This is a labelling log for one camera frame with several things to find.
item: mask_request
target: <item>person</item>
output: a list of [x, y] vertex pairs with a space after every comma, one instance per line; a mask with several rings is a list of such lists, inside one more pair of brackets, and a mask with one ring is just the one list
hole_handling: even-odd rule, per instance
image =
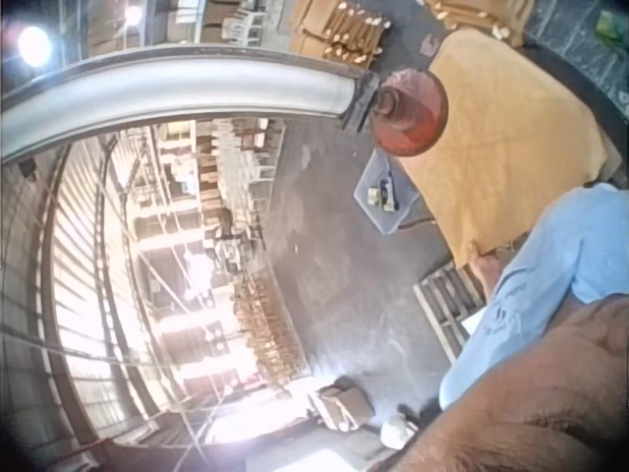
[[504, 269], [471, 248], [487, 307], [439, 390], [448, 408], [484, 373], [585, 305], [629, 294], [629, 193], [575, 189], [546, 209]]
[[629, 470], [629, 192], [561, 197], [505, 268], [471, 251], [486, 313], [392, 470]]

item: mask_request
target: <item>wooden pallet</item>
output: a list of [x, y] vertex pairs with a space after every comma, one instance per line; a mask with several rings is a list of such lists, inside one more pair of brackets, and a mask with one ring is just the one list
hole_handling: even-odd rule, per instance
[[451, 364], [469, 338], [461, 322], [480, 310], [485, 302], [466, 269], [448, 263], [413, 286], [422, 310]]

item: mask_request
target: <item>white pipe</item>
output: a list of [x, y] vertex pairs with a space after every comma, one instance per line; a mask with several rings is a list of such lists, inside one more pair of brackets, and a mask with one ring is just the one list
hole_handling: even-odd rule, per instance
[[190, 53], [125, 63], [130, 53], [116, 54], [122, 64], [93, 61], [87, 74], [3, 112], [3, 163], [80, 134], [141, 120], [248, 112], [338, 117], [349, 108], [356, 85], [356, 79], [302, 65], [290, 55], [269, 60], [242, 51], [238, 57]]

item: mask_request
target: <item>ceiling light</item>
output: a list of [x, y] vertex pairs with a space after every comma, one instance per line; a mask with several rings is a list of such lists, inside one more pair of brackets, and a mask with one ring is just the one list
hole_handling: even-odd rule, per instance
[[52, 55], [52, 42], [43, 29], [28, 27], [18, 37], [18, 50], [24, 62], [31, 67], [41, 67]]
[[142, 21], [142, 8], [137, 5], [132, 5], [127, 7], [125, 11], [125, 20], [127, 21], [128, 27], [136, 27]]

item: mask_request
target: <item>white object on floor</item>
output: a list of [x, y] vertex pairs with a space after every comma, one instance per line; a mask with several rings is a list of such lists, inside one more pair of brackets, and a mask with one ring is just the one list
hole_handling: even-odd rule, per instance
[[483, 315], [485, 314], [486, 308], [487, 307], [482, 307], [480, 310], [475, 312], [469, 318], [461, 322], [461, 325], [463, 325], [465, 330], [468, 331], [470, 335], [474, 334], [474, 331], [476, 331], [476, 328], [479, 327], [479, 324], [481, 323], [481, 320], [483, 319]]
[[400, 413], [392, 416], [382, 425], [380, 440], [390, 449], [401, 450], [417, 432], [417, 426], [406, 421]]

